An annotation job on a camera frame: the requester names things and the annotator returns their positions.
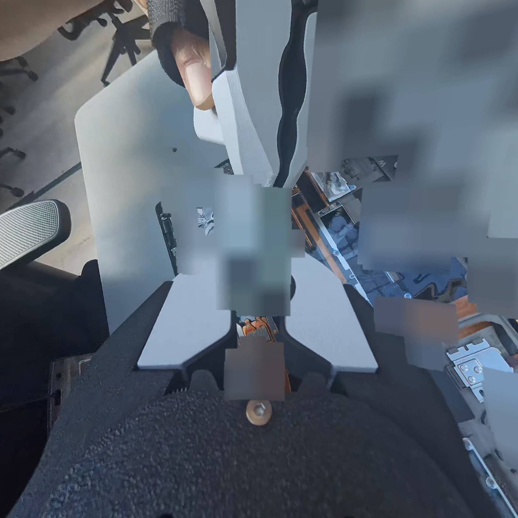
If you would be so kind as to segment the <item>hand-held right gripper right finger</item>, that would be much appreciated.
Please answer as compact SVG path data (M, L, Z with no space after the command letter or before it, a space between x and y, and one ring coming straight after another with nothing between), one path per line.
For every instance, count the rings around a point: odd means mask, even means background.
M285 320L288 335L334 371L374 373L378 363L340 279L307 254L291 259L291 275L295 293Z

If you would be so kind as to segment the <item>black chair base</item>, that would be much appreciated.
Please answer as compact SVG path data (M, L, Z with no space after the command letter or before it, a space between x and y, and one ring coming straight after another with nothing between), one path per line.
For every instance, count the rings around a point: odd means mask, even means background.
M58 32L69 41L75 41L82 32L93 22L99 23L102 27L106 27L108 22L103 19L103 15L110 17L115 27L113 35L113 44L108 56L103 75L100 80L104 87L110 83L108 76L110 75L115 63L121 55L127 55L132 66L136 65L136 56L140 54L137 45L138 40L150 40L150 30L145 28L148 23L146 15L138 16L130 21L121 22L117 15L125 12L131 12L133 9L132 1L102 1L98 5L85 11L84 13L68 20L71 29L61 26Z

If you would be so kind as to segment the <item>mesh office chair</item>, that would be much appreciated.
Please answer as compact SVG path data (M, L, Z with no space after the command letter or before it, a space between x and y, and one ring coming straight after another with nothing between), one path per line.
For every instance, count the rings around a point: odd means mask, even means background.
M1 214L1 270L27 264L65 242L71 233L66 204L38 200Z

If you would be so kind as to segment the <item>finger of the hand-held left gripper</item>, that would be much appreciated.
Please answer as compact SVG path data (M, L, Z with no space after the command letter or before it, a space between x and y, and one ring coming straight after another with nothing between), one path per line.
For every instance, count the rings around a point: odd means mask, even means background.
M214 126L234 174L264 187L274 186L280 170L279 74L291 18L291 1L210 2L219 59L212 78Z
M293 187L307 165L308 117L316 11L293 11L279 67L279 187Z

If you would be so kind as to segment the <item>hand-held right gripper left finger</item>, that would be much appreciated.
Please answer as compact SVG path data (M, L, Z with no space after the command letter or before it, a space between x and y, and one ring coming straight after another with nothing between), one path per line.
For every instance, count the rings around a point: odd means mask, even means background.
M237 328L230 310L217 308L214 275L178 275L138 359L141 370L179 369L229 341L237 346Z

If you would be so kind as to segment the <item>person's left hand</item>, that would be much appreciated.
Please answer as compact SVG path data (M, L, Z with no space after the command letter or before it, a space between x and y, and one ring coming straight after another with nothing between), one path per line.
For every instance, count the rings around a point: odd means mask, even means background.
M212 110L211 54L209 41L183 28L172 32L172 55L195 108Z

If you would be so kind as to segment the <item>black laptop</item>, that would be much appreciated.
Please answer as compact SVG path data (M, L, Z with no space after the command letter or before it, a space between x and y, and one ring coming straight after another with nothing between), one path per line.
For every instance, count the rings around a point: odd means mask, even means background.
M376 296L405 297L455 303L459 320L458 346L444 345L441 369L429 369L450 408L479 475L484 477L492 501L505 517L517 517L517 470L505 467L503 455L490 433L482 390L483 366L517 372L517 321L483 314L468 302L467 258L453 258L449 274L404 274L364 270L357 260L359 212L362 189L345 194L347 180L364 185L387 182L395 171L384 158L345 160L340 172L305 170L292 191L292 226L306 233L306 252L349 277L348 284L361 288L370 304Z

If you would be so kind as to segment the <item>person's dark clothing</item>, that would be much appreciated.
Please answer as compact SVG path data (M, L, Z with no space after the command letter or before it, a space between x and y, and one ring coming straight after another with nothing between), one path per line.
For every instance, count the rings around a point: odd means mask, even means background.
M36 261L1 271L1 517L47 443L52 364L94 353L108 336L97 260L79 275Z

